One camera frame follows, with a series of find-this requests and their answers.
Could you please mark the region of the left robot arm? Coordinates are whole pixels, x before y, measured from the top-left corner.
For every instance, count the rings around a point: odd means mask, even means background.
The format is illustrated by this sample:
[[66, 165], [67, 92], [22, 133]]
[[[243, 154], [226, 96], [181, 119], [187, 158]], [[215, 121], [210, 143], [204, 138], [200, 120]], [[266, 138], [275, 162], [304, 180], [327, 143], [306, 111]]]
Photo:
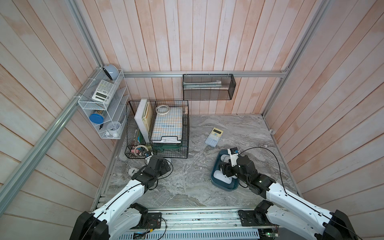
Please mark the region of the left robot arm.
[[130, 229], [161, 227], [161, 213], [149, 214], [136, 202], [146, 192], [154, 190], [159, 180], [172, 174], [169, 159], [151, 156], [147, 165], [133, 174], [127, 185], [107, 203], [93, 212], [83, 212], [76, 220], [71, 240], [115, 240]]

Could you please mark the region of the white mouse top facing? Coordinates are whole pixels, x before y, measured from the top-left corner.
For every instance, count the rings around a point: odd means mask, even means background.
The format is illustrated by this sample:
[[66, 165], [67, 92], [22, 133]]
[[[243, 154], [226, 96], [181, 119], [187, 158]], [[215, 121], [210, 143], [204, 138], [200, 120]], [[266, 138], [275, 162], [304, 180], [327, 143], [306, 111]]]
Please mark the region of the white mouse top facing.
[[231, 162], [231, 157], [230, 157], [230, 155], [221, 155], [221, 161], [223, 162], [223, 163], [230, 163]]

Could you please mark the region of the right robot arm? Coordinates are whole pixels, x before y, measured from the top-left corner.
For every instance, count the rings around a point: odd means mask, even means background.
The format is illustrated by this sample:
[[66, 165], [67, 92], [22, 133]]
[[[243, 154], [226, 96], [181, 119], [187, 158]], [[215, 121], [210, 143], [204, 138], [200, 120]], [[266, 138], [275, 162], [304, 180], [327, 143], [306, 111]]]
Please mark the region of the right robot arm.
[[237, 148], [229, 149], [228, 154], [229, 161], [220, 164], [223, 175], [236, 177], [263, 198], [253, 211], [251, 223], [277, 225], [307, 240], [360, 239], [345, 213], [323, 209], [286, 190], [274, 179], [259, 173], [254, 162], [248, 156], [241, 156]]

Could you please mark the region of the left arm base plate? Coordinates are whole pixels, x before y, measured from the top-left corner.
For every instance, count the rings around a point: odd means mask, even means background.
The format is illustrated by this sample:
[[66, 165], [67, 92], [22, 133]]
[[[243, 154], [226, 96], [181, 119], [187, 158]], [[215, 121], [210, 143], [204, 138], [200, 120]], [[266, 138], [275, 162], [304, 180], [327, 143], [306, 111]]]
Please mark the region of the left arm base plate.
[[137, 210], [141, 214], [139, 223], [132, 229], [160, 229], [162, 213], [149, 213], [149, 210], [141, 204], [134, 203], [130, 205], [129, 210]]

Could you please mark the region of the white mouse underside up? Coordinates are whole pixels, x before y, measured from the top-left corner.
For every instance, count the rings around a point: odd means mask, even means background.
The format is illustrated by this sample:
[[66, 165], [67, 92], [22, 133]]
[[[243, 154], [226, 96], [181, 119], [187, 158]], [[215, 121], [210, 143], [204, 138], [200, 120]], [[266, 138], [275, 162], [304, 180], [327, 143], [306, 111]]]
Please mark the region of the white mouse underside up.
[[232, 181], [233, 181], [233, 178], [232, 178], [232, 177], [227, 177], [227, 176], [224, 175], [224, 174], [222, 173], [222, 171], [220, 171], [220, 170], [216, 170], [216, 171], [214, 172], [214, 178], [215, 178], [216, 180], [218, 180], [218, 181], [221, 181], [221, 182], [227, 184], [227, 185], [231, 184]]

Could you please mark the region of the white mouse small underside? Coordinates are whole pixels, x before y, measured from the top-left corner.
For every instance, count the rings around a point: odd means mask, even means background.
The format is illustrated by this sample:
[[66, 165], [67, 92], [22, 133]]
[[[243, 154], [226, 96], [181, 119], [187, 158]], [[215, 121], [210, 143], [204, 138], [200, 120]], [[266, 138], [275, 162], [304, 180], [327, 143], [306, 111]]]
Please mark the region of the white mouse small underside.
[[139, 171], [139, 169], [137, 169], [137, 168], [130, 168], [129, 170], [128, 170], [128, 174], [129, 174], [129, 176], [130, 177], [132, 177], [135, 173], [137, 173]]

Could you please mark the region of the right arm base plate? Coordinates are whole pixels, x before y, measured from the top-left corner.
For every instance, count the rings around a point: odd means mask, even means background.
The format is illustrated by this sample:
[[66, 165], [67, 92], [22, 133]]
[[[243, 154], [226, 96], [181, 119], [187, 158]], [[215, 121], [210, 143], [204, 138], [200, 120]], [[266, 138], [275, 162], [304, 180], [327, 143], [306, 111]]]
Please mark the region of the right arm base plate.
[[238, 210], [242, 227], [273, 226], [267, 218], [267, 213], [271, 212], [269, 208], [274, 206], [272, 202], [263, 200], [254, 210]]

